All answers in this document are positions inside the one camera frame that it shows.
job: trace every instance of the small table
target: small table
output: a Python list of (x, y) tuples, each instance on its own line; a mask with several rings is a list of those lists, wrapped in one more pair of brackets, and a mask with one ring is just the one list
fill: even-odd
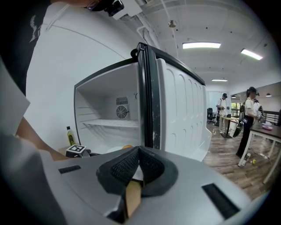
[[(243, 162), (243, 159), (245, 158), (245, 155), (247, 154), (247, 151), (248, 151), (248, 148), (249, 148), (249, 145), (250, 145), (251, 138), (252, 138), (253, 134), (261, 136), (261, 137), (264, 137), (264, 138), (268, 138), (270, 140), (273, 140), (271, 149), (270, 149), (269, 154), (268, 154), (268, 158), (270, 158), (270, 156), (272, 154), (272, 151), (274, 149), (274, 146), (275, 146), (275, 142), (280, 142), (281, 143), (281, 127), (272, 126), (272, 128), (273, 129), (271, 131), (265, 130), (265, 129), (263, 129), (262, 124), (258, 123), (258, 122), (256, 122), (251, 127), (249, 139), (248, 139), (246, 148), (244, 150), (244, 153), (243, 153), (243, 155), (242, 155), (242, 157), (241, 157), (241, 159), (239, 161), (238, 166), (241, 166), (241, 163)], [(277, 156), (277, 159), (276, 159), (273, 167), (271, 168), (271, 170), (268, 173), (267, 177), (264, 179), (264, 181), (263, 181), (264, 184), (268, 181), (269, 177), (272, 175), (275, 167), (278, 165), (278, 162), (279, 162), (280, 158), (281, 158), (281, 150), (279, 151), (279, 154)]]
[(239, 118), (235, 118), (235, 117), (223, 117), (223, 119), (228, 120), (228, 125), (227, 125), (227, 133), (226, 134), (221, 134), (221, 136), (223, 136), (224, 138), (232, 138), (231, 136), (228, 135), (228, 131), (229, 131), (229, 126), (230, 126), (230, 121), (231, 120), (239, 120)]

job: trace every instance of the dark tabletop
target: dark tabletop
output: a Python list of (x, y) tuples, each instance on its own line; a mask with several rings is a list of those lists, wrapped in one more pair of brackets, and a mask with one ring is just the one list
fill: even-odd
[(262, 133), (262, 134), (267, 134), (267, 135), (270, 135), (272, 137), (281, 139), (281, 127), (272, 125), (272, 128), (273, 129), (271, 131), (265, 130), (265, 129), (262, 128), (261, 123), (256, 122), (251, 127), (251, 131), (256, 131), (256, 132), (259, 132), (259, 133)]

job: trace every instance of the refrigerator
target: refrigerator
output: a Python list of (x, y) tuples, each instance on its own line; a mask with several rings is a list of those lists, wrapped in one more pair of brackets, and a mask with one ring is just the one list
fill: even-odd
[(131, 56), (75, 85), (79, 144), (99, 154), (143, 145), (202, 161), (212, 136), (204, 80), (144, 43)]

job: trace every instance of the black shirt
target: black shirt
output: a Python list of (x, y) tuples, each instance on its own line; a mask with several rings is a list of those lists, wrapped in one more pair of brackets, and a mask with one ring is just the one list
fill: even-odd
[(24, 95), (27, 70), (49, 5), (50, 0), (1, 3), (1, 30), (5, 33), (1, 33), (0, 54)]

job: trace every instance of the fluorescent light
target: fluorescent light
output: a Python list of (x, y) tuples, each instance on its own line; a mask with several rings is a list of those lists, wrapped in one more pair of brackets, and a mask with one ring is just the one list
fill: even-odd
[(195, 48), (195, 47), (219, 48), (220, 47), (220, 43), (214, 43), (214, 42), (189, 42), (189, 43), (183, 43), (183, 49), (185, 49), (185, 48)]
[(226, 82), (227, 80), (221, 80), (221, 79), (212, 79), (212, 81), (224, 81), (224, 82)]
[(261, 60), (261, 59), (262, 59), (262, 57), (261, 57), (260, 55), (258, 55), (258, 54), (256, 54), (256, 53), (253, 53), (253, 52), (251, 52), (251, 51), (248, 51), (248, 50), (246, 50), (246, 49), (243, 49), (243, 50), (241, 51), (241, 53), (242, 53), (242, 54), (246, 54), (246, 55), (248, 55), (248, 56), (251, 56), (251, 57), (253, 57), (253, 58), (257, 59), (257, 60)]

